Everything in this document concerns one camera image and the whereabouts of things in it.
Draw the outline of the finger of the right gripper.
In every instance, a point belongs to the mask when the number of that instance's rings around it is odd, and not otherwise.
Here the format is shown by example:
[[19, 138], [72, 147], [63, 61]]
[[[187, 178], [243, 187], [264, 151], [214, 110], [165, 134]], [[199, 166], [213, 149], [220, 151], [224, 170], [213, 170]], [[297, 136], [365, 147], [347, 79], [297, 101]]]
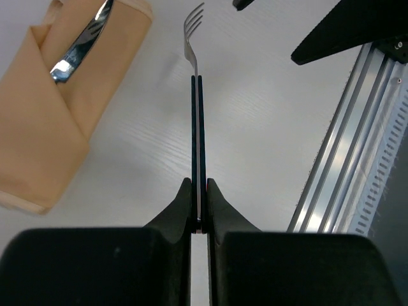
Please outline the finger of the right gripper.
[[407, 34], [407, 1], [340, 1], [291, 54], [298, 65]]
[[233, 0], [233, 6], [237, 10], [244, 10], [248, 5], [250, 5], [254, 0]]

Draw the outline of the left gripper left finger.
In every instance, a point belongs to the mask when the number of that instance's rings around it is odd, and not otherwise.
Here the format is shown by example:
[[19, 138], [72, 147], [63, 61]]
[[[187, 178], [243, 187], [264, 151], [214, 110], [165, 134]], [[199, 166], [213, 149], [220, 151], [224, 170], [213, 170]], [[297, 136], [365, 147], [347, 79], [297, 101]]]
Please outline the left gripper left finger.
[[1, 256], [2, 305], [189, 305], [192, 183], [141, 228], [39, 228]]

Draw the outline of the beige satin napkin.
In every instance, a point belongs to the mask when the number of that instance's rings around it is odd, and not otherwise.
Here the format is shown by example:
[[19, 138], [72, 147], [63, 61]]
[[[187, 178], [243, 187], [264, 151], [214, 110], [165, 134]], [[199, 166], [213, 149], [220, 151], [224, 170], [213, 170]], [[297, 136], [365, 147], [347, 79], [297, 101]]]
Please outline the beige satin napkin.
[[151, 26], [146, 1], [115, 1], [66, 83], [50, 72], [99, 13], [101, 1], [52, 1], [1, 79], [1, 204], [37, 214], [61, 198]]

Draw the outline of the green handled knife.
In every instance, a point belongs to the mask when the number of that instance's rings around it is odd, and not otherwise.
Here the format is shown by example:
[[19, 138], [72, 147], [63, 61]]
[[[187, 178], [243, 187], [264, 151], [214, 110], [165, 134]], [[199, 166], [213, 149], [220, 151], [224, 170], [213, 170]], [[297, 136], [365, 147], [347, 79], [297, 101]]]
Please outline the green handled knife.
[[114, 0], [105, 1], [67, 52], [50, 70], [56, 84], [65, 84], [81, 65], [105, 28], [113, 10]]

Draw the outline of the green handled fork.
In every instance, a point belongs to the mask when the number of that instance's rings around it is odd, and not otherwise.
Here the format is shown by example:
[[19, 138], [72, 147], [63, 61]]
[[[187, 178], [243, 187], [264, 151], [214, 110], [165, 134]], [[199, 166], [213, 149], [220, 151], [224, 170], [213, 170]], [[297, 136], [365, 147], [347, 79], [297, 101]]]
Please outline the green handled fork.
[[200, 3], [188, 14], [184, 21], [184, 55], [193, 67], [194, 74], [191, 77], [191, 119], [192, 119], [192, 232], [201, 233], [201, 165], [200, 165], [200, 103], [199, 103], [199, 85], [198, 85], [198, 61], [193, 48], [190, 44], [190, 38], [202, 23], [204, 2]]

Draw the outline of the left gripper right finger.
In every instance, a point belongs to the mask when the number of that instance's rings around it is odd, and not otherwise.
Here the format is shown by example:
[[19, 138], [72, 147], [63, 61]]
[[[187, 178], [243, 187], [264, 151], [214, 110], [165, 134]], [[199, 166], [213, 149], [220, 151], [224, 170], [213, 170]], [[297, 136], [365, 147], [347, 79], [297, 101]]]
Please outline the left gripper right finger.
[[211, 305], [400, 305], [377, 247], [358, 235], [261, 231], [207, 182]]

